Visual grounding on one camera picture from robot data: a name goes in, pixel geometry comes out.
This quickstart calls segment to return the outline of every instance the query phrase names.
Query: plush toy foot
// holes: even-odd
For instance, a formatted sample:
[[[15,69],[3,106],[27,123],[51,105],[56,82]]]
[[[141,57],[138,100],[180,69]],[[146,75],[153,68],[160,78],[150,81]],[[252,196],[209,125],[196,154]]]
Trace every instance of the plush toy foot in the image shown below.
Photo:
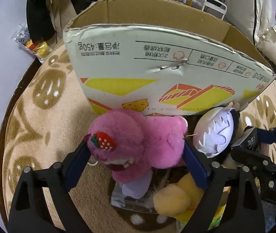
[[[145,175],[130,183],[122,185],[122,192],[134,199],[142,198],[147,192],[152,179],[152,171],[148,170]]]

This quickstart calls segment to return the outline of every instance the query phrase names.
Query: pink toy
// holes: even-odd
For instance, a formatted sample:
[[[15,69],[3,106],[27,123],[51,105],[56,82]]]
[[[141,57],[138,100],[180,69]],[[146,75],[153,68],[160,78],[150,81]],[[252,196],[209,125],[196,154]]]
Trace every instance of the pink toy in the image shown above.
[[[177,165],[186,131],[181,116],[144,117],[131,109],[111,110],[90,126],[88,148],[117,182],[127,184],[148,176],[151,167]]]

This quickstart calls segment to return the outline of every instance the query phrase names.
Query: plush toy mouth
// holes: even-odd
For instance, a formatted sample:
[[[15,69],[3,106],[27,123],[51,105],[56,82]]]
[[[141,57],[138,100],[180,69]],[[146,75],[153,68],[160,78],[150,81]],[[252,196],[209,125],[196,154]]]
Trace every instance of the plush toy mouth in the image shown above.
[[[130,157],[128,159],[115,159],[112,161],[104,162],[107,168],[111,169],[112,171],[123,171],[127,169],[134,163],[134,158]]]

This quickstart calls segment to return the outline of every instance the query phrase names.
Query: cardboard box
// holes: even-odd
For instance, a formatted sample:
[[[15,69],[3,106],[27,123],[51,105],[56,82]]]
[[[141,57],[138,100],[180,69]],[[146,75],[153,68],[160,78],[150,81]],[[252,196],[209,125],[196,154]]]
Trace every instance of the cardboard box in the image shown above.
[[[100,0],[68,24],[64,42],[96,114],[192,115],[243,105],[276,78],[235,27],[167,0]]]

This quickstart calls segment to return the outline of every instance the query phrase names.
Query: yellow plush toy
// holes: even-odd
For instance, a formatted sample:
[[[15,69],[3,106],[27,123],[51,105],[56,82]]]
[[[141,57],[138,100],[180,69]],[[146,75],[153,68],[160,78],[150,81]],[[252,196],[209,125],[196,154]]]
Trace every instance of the yellow plush toy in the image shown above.
[[[222,216],[228,193],[229,188],[224,188],[213,220]],[[196,186],[191,174],[187,173],[178,183],[169,184],[154,195],[154,207],[160,215],[174,217],[181,222],[188,222],[203,194],[204,191]]]

